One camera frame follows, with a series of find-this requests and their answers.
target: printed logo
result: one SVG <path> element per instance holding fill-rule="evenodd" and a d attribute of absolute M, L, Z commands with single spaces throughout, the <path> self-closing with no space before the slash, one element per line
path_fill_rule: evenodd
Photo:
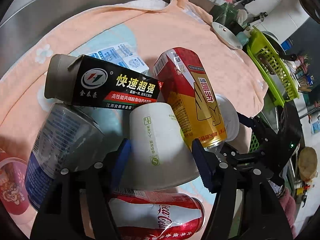
<path fill-rule="evenodd" d="M 84 88 L 94 89 L 101 87 L 108 78 L 108 74 L 104 69 L 93 68 L 83 74 L 81 78 L 81 85 Z"/>
<path fill-rule="evenodd" d="M 134 58 L 134 59 L 130 59 L 129 60 L 129 65 L 131 67 L 139 67 L 140 66 L 140 62 L 138 59 Z"/>
<path fill-rule="evenodd" d="M 144 118 L 143 118 L 143 121 L 144 121 L 144 125 L 151 124 L 151 118 L 150 118 L 150 116 L 144 117 Z"/>
<path fill-rule="evenodd" d="M 158 216 L 158 226 L 160 229 L 168 228 L 172 224 L 169 208 L 169 205 L 159 205 L 158 215 L 160 216 Z"/>
<path fill-rule="evenodd" d="M 153 166 L 160 165 L 160 161 L 159 161 L 158 155 L 152 155 L 152 156 L 150 156 L 150 160 L 151 160 L 151 164 L 152 164 Z"/>

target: pink towel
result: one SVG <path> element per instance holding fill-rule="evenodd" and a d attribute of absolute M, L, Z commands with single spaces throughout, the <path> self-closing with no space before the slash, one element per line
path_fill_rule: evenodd
<path fill-rule="evenodd" d="M 293 238 L 297 236 L 296 229 L 294 227 L 294 214 L 296 212 L 296 202 L 294 198 L 290 195 L 288 188 L 284 190 L 284 194 L 279 198 L 279 202 L 284 210 L 287 220 L 289 222 Z"/>
<path fill-rule="evenodd" d="M 164 9 L 153 11 L 132 8 L 130 3 L 101 6 L 62 22 L 27 51 L 0 81 L 0 147 L 28 161 L 47 115 L 37 95 L 45 83 L 44 73 L 51 56 L 69 54 L 121 23 L 134 33 L 138 54 L 151 70 L 162 52 L 173 47 L 191 49 L 199 55 L 213 90 L 227 97 L 238 112 L 255 116 L 263 107 L 268 86 L 243 51 L 231 50 L 217 38 L 211 31 L 211 22 L 212 16 L 188 0 L 171 0 Z M 241 152 L 249 149 L 251 137 L 250 129 L 242 129 L 235 140 Z"/>

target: blue and white can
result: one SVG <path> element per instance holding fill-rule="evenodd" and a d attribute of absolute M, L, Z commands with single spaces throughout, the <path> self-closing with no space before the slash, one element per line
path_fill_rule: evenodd
<path fill-rule="evenodd" d="M 104 158 L 103 133 L 93 119 L 72 106 L 54 104 L 33 145 L 25 178 L 38 210 L 57 173 L 85 170 Z"/>

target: red can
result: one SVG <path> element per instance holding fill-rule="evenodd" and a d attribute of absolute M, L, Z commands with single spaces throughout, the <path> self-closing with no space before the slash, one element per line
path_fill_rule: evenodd
<path fill-rule="evenodd" d="M 109 206 L 124 240 L 182 240 L 204 225 L 202 204 L 186 194 L 117 191 Z"/>

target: barcode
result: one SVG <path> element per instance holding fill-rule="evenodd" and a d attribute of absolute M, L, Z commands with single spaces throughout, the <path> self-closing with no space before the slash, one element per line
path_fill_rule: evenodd
<path fill-rule="evenodd" d="M 133 189 L 129 189 L 129 188 L 115 188 L 113 190 L 114 192 L 117 193 L 121 193 L 121 194 L 126 194 L 126 195 L 130 195 L 130 196 L 138 196 L 138 197 L 143 197 L 143 198 L 148 198 L 147 195 L 140 190 L 133 190 Z"/>
<path fill-rule="evenodd" d="M 155 69 L 154 69 L 155 77 L 160 73 L 160 71 L 163 69 L 164 65 L 167 64 L 167 62 L 168 62 L 168 59 L 167 59 L 166 54 L 162 55 L 158 59 L 158 61 L 155 64 Z"/>
<path fill-rule="evenodd" d="M 32 151 L 33 151 L 34 154 L 36 154 L 38 152 L 39 141 L 40 141 L 40 133 L 41 133 L 41 130 L 38 132 L 35 144 L 33 145 L 33 148 L 32 148 Z"/>

